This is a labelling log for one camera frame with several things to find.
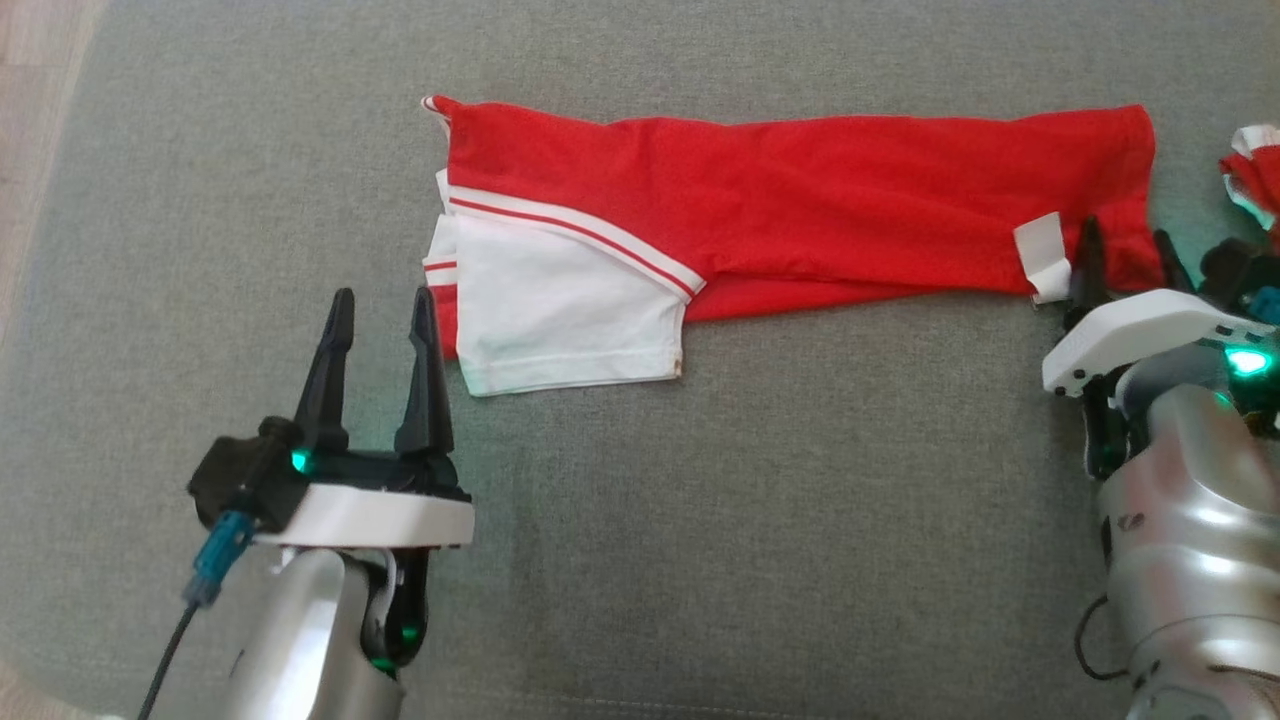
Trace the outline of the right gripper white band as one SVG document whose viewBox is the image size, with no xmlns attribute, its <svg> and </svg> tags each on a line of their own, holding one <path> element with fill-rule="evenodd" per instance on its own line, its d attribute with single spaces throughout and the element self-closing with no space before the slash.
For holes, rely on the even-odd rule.
<svg viewBox="0 0 1280 720">
<path fill-rule="evenodd" d="M 1156 229 L 1153 242 L 1170 290 L 1108 302 L 1100 220 L 1088 217 L 1082 223 L 1071 259 L 1069 313 L 1085 315 L 1044 356 L 1044 391 L 1078 398 L 1097 377 L 1187 345 L 1217 342 L 1261 351 L 1272 343 L 1276 324 L 1226 313 L 1190 295 L 1197 293 L 1196 284 L 1169 232 Z"/>
</svg>

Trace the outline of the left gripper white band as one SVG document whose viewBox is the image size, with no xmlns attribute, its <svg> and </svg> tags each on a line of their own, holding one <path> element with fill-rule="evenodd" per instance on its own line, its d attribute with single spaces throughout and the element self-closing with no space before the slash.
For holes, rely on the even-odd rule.
<svg viewBox="0 0 1280 720">
<path fill-rule="evenodd" d="M 355 341 L 355 292 L 334 293 L 294 413 L 302 432 L 294 469 L 310 486 L 284 530 L 259 532 L 256 544 L 334 550 L 413 550 L 462 547 L 474 542 L 475 509 L 465 500 L 430 495 L 360 489 L 352 480 L 320 477 L 315 452 L 343 452 L 349 434 L 343 425 L 346 361 Z M 435 299 L 417 288 L 410 325 L 413 368 L 403 420 L 394 450 L 401 456 L 454 450 L 442 336 Z"/>
</svg>

